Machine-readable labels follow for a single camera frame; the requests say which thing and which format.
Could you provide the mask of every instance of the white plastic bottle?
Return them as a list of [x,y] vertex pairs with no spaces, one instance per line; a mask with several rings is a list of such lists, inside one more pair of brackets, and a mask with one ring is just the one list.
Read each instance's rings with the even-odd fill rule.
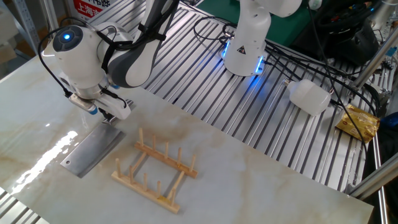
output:
[[330,102],[330,94],[310,80],[293,82],[285,80],[290,91],[290,100],[312,116],[320,115]]

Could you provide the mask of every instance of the blue led light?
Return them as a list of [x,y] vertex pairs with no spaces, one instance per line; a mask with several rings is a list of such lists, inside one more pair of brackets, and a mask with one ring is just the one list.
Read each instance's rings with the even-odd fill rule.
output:
[[228,50],[228,47],[229,47],[229,41],[226,43],[226,47],[225,47],[225,50],[223,52],[223,57],[225,57],[225,53]]
[[264,56],[261,56],[261,58],[260,58],[260,60],[259,60],[259,63],[257,64],[257,68],[256,68],[256,73],[260,73],[261,71],[259,70],[259,68],[260,68],[260,65],[261,65],[261,62],[262,62],[262,58],[263,58]]

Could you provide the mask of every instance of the white marble table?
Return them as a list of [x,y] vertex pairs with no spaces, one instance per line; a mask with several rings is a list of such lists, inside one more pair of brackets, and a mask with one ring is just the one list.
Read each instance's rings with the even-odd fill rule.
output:
[[[59,72],[55,60],[46,58]],[[135,102],[117,124],[127,136],[84,178],[59,163],[102,120],[73,106],[37,58],[0,82],[0,187],[49,223],[367,223],[372,206],[330,189],[267,157],[161,100],[142,88],[118,93]],[[178,215],[111,179],[115,158],[122,172],[141,153],[133,148],[138,127],[169,155],[189,164],[197,155],[197,179],[184,177],[177,189]],[[162,181],[167,195],[178,172],[146,158],[136,175],[148,186]]]

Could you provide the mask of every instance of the metal grating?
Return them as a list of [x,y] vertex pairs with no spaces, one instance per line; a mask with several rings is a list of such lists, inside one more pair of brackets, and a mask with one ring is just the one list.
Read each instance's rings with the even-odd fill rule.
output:
[[48,224],[48,222],[0,188],[0,224]]
[[[119,1],[90,22],[118,22],[134,35],[144,8],[142,0]],[[320,116],[312,117],[294,106],[282,85],[285,76],[280,70],[288,73],[276,67],[271,57],[267,59],[271,65],[262,75],[239,77],[229,73],[220,57],[223,46],[217,40],[197,39],[193,34],[192,27],[202,16],[179,7],[152,75],[142,87],[319,183],[339,191],[348,184],[356,185],[362,177],[365,153],[360,141],[334,128],[340,110],[330,106]],[[212,38],[222,35],[221,29],[222,24],[216,21],[203,21],[197,26],[201,35]],[[297,75],[330,89],[329,80],[318,73],[279,60]],[[309,65],[323,70],[315,63]],[[355,72],[343,63],[336,62],[335,67]],[[393,73],[374,77],[373,83],[389,89]],[[341,94],[345,96],[346,92],[341,90]],[[362,100],[355,99],[353,104],[369,111]]]

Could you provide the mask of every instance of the robotic arm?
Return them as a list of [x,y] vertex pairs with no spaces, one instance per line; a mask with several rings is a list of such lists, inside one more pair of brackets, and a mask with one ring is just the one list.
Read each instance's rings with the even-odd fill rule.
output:
[[[111,114],[126,119],[130,108],[110,89],[134,88],[149,78],[178,3],[179,0],[147,0],[135,39],[114,22],[60,30],[53,48],[63,71],[60,79],[73,92],[68,99],[91,114],[99,110],[105,117]],[[289,16],[300,3],[301,0],[241,0],[236,35],[223,52],[226,68],[242,76],[262,73],[270,12]]]
[[301,5],[301,0],[241,0],[241,14],[235,36],[222,53],[225,67],[233,74],[250,76],[262,74],[267,57],[266,36],[271,15],[287,17]]
[[130,108],[110,88],[134,88],[149,78],[177,6],[178,0],[147,0],[135,40],[114,22],[60,30],[53,48],[60,79],[73,92],[68,99],[91,114],[100,110],[126,119]]

